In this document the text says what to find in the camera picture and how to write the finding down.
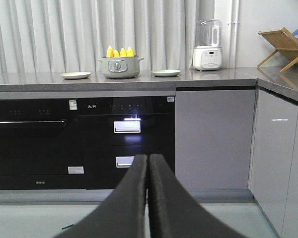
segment dish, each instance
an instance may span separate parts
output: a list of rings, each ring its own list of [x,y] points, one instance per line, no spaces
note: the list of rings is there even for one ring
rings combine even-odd
[[[177,69],[163,69],[151,71],[154,76],[157,77],[174,77],[177,76],[181,71]]]
[[[88,78],[90,75],[90,72],[68,72],[61,74],[61,76],[65,79],[83,79]]]

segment bamboo rack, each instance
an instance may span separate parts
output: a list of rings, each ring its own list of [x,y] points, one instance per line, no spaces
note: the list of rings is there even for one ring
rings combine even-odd
[[[257,67],[263,65],[277,52],[280,52],[290,62],[280,70],[280,73],[286,72],[295,63],[298,63],[298,39],[285,27],[273,31],[260,31],[258,34],[263,36],[275,48],[275,51],[261,61]]]

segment corn cob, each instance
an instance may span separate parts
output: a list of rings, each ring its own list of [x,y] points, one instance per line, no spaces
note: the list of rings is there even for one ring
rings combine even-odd
[[[114,57],[114,49],[113,49],[112,46],[109,46],[109,47],[108,47],[106,57],[107,57],[107,58]]]
[[[134,51],[133,51],[133,49],[131,47],[128,47],[128,49],[127,49],[127,56],[128,57],[135,56]]]
[[[114,50],[114,57],[119,57],[119,52],[117,50]]]
[[[121,48],[121,50],[120,50],[120,56],[121,57],[127,57],[127,52],[126,52],[126,50],[124,48]]]

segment dishwasher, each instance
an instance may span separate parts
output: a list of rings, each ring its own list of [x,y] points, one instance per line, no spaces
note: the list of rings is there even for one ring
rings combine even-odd
[[[136,154],[174,172],[174,96],[77,99],[87,189],[114,189]]]
[[[75,100],[0,100],[0,190],[83,189]]]

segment soymilk maker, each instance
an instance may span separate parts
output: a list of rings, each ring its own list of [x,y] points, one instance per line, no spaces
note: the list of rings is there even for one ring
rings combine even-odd
[[[215,70],[222,65],[222,23],[218,19],[197,21],[193,49],[193,67]]]

